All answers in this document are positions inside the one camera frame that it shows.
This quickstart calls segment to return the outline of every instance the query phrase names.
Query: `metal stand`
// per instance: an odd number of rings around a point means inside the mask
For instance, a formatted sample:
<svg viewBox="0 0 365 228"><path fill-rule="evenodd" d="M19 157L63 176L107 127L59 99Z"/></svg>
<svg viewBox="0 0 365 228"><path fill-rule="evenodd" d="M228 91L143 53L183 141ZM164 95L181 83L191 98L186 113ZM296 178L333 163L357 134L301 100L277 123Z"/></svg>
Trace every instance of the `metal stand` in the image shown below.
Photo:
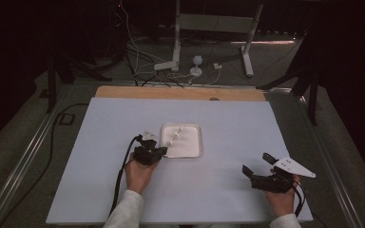
<svg viewBox="0 0 365 228"><path fill-rule="evenodd" d="M232 17L217 15L202 15L180 13L180 0L176 0L176 25L175 25L175 43L173 51L173 60L171 62L155 65L156 70L171 68L172 71L179 70L180 63L180 29L209 30L209 31L226 31L248 33L248 39L245 46L241 47L242 60L244 62L245 74L248 77L254 76L251 66L250 56L248 54L253 41L254 34L257 30L259 16L263 4L258 4L254 18L250 17Z"/></svg>
<svg viewBox="0 0 365 228"><path fill-rule="evenodd" d="M269 90L295 77L298 77L298 80L296 81L295 86L293 86L291 93L294 96L303 96L307 88L310 87L308 116L312 124L317 125L316 104L317 104L317 86L318 86L319 74L317 72L317 68L315 65L310 64L303 66L296 71L287 72L285 75L283 75L282 77L276 79L275 81L269 84L257 86L256 89Z"/></svg>

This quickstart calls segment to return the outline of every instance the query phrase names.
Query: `small white object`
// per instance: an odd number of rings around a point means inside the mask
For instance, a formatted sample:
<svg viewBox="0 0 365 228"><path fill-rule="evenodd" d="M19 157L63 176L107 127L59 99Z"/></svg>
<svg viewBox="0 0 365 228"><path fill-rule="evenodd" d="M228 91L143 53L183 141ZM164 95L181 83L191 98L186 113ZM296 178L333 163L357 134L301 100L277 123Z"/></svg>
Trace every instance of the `small white object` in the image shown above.
<svg viewBox="0 0 365 228"><path fill-rule="evenodd" d="M144 134L142 135L143 140L156 140L158 139L157 135L151 133L150 131L144 131Z"/></svg>
<svg viewBox="0 0 365 228"><path fill-rule="evenodd" d="M221 69L221 64L215 63L215 64L213 64L213 68L215 70Z"/></svg>
<svg viewBox="0 0 365 228"><path fill-rule="evenodd" d="M310 170L306 169L304 166L299 164L297 161L294 161L293 159L286 157L279 161L277 161L274 166L283 169L284 171L291 173L291 174L297 174L304 177L309 178L315 178L316 174L311 172Z"/></svg>
<svg viewBox="0 0 365 228"><path fill-rule="evenodd" d="M189 73L194 77L200 77L202 75L202 70L198 67L198 65L202 64L202 56L196 55L192 62L194 63L195 67L192 67L189 70Z"/></svg>

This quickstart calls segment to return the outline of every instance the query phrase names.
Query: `white table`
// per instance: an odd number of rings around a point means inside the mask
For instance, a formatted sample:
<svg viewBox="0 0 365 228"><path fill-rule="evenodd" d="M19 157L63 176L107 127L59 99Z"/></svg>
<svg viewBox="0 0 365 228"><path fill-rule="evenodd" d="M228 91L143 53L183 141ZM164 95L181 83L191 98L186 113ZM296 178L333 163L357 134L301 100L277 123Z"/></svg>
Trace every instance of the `white table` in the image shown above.
<svg viewBox="0 0 365 228"><path fill-rule="evenodd" d="M196 159L162 159L144 191L142 223L273 219L266 197L241 173L245 164L255 174L270 175L262 153L278 159L288 155L268 102L93 98L47 223L104 223L130 141L144 130L160 136L166 123L198 124L203 154ZM124 189L123 179L120 196ZM312 219L307 204L298 218Z"/></svg>

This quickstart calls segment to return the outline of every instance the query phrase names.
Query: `black device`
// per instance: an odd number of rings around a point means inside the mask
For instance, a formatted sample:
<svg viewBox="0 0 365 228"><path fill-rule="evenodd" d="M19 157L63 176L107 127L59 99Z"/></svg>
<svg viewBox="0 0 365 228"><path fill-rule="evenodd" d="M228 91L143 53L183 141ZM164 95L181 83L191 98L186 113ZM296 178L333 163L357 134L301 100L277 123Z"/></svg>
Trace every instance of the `black device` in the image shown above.
<svg viewBox="0 0 365 228"><path fill-rule="evenodd" d="M143 136L139 135L137 140L141 146L135 147L133 159L141 164L150 165L159 161L162 156L167 153L167 147L156 148L156 141L143 140Z"/></svg>
<svg viewBox="0 0 365 228"><path fill-rule="evenodd" d="M274 165L278 160L267 153L263 153L262 158ZM293 175L276 166L274 174L268 177L254 175L254 172L247 166L242 166L242 173L251 180L251 187L273 193L285 193L293 188Z"/></svg>

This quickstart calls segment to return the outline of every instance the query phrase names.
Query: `person's hand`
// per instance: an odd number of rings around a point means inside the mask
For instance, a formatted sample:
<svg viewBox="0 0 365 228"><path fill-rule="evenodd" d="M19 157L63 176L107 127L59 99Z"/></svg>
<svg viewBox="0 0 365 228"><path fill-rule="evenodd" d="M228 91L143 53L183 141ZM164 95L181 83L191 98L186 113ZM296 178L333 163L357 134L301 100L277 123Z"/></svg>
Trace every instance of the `person's hand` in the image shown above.
<svg viewBox="0 0 365 228"><path fill-rule="evenodd" d="M133 153L129 156L129 160L131 161L133 158ZM125 167L126 173L126 188L142 194L144 189L150 183L150 179L152 177L153 170L156 168L159 162L156 162L152 165L143 165L137 161L131 161Z"/></svg>
<svg viewBox="0 0 365 228"><path fill-rule="evenodd" d="M300 182L300 177L294 174L293 179L295 180L294 186L297 187L297 182ZM295 190L293 188L286 193L272 193L266 191L264 193L277 217L294 213Z"/></svg>

